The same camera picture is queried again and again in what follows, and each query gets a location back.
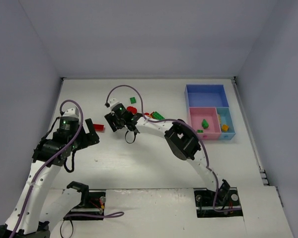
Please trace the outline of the red long lego brick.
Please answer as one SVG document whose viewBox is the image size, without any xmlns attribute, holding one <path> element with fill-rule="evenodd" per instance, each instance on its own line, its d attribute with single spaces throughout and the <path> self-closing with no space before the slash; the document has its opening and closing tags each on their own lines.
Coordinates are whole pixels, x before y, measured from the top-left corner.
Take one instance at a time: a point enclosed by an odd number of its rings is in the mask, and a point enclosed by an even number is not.
<svg viewBox="0 0 298 238">
<path fill-rule="evenodd" d="M 94 127 L 95 131 L 97 131 L 97 132 L 105 131 L 105 125 L 103 125 L 103 124 L 94 124 L 93 127 Z"/>
</svg>

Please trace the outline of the red yellow green stack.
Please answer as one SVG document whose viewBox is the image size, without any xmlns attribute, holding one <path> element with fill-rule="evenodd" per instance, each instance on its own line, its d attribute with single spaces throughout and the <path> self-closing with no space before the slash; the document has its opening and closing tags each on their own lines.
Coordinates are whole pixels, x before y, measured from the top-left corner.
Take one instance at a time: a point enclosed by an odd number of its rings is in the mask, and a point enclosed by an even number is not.
<svg viewBox="0 0 298 238">
<path fill-rule="evenodd" d="M 128 107 L 126 108 L 126 110 L 127 110 L 128 112 L 131 112 L 132 114 L 136 114 L 136 113 L 138 112 L 137 108 L 132 107 L 132 106 L 128 106 Z"/>
</svg>

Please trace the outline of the long green lego brick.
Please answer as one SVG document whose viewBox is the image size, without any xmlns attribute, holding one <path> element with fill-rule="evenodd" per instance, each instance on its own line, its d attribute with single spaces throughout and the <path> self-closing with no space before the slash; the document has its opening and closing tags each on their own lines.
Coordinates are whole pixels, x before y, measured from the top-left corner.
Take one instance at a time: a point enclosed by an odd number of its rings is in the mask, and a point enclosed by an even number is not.
<svg viewBox="0 0 298 238">
<path fill-rule="evenodd" d="M 151 117 L 156 120 L 164 120 L 165 118 L 158 112 L 151 113 Z"/>
</svg>

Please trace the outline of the green rounded lego piece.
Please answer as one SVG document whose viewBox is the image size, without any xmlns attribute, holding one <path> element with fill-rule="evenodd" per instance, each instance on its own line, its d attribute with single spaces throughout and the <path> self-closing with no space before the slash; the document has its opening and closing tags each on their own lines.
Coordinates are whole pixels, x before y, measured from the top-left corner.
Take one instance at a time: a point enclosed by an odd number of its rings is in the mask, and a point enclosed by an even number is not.
<svg viewBox="0 0 298 238">
<path fill-rule="evenodd" d="M 201 126 L 202 126 L 203 129 L 208 129 L 209 128 L 209 123 L 207 122 L 206 119 L 202 120 Z"/>
</svg>

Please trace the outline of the small yellow lego brick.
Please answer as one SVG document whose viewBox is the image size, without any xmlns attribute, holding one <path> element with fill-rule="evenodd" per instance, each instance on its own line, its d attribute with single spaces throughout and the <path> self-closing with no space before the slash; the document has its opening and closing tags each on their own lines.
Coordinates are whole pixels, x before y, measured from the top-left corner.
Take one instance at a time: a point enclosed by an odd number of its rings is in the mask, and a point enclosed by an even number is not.
<svg viewBox="0 0 298 238">
<path fill-rule="evenodd" d="M 229 126 L 226 125 L 226 124 L 223 124 L 223 125 L 221 126 L 221 130 L 224 131 L 224 132 L 228 132 L 228 130 L 229 130 Z"/>
</svg>

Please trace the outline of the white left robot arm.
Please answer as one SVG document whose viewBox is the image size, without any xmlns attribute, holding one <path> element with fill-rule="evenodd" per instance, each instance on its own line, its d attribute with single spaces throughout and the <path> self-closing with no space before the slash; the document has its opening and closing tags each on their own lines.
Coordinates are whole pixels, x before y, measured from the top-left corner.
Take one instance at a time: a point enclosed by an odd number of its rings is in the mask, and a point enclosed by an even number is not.
<svg viewBox="0 0 298 238">
<path fill-rule="evenodd" d="M 78 150 L 99 143 L 93 122 L 86 119 L 89 132 L 75 117 L 60 117 L 59 128 L 52 139 L 43 137 L 34 150 L 31 170 L 14 211 L 0 225 L 0 238 L 48 238 L 56 224 L 75 206 L 88 204 L 89 187 L 72 181 L 48 211 L 42 207 L 53 180 L 66 159 Z"/>
</svg>

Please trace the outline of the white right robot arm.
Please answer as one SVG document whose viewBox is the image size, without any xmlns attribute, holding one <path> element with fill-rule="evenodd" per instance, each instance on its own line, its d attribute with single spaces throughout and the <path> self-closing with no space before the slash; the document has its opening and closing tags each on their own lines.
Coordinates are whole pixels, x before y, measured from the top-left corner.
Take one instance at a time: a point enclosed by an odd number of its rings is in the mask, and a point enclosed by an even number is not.
<svg viewBox="0 0 298 238">
<path fill-rule="evenodd" d="M 104 117 L 114 132 L 126 128 L 134 135 L 146 133 L 164 138 L 173 155 L 188 162 L 205 182 L 206 189 L 213 193 L 212 206 L 225 206 L 229 199 L 230 185 L 224 179 L 219 180 L 211 169 L 205 145 L 184 121 L 149 119 L 140 113 L 132 114 L 128 111 L 111 111 Z"/>
</svg>

